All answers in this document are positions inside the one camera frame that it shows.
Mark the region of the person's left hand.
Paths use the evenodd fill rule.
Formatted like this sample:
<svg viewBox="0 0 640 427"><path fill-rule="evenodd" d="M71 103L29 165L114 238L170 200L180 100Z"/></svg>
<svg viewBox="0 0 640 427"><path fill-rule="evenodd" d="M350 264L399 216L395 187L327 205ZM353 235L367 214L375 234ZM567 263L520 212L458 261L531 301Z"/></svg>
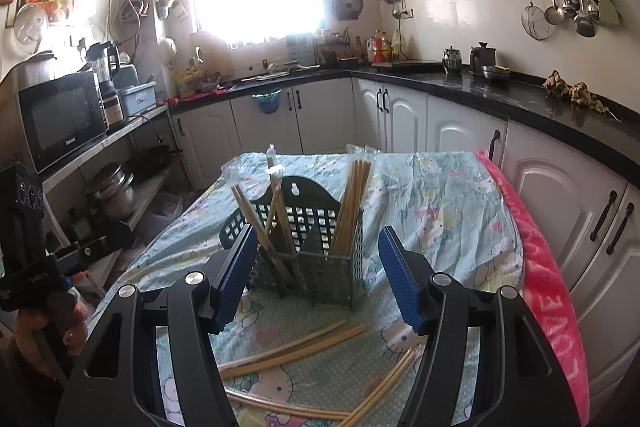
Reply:
<svg viewBox="0 0 640 427"><path fill-rule="evenodd" d="M88 309L76 291L54 293L46 309L21 309L14 341L25 361L44 376L66 384L87 341Z"/></svg>

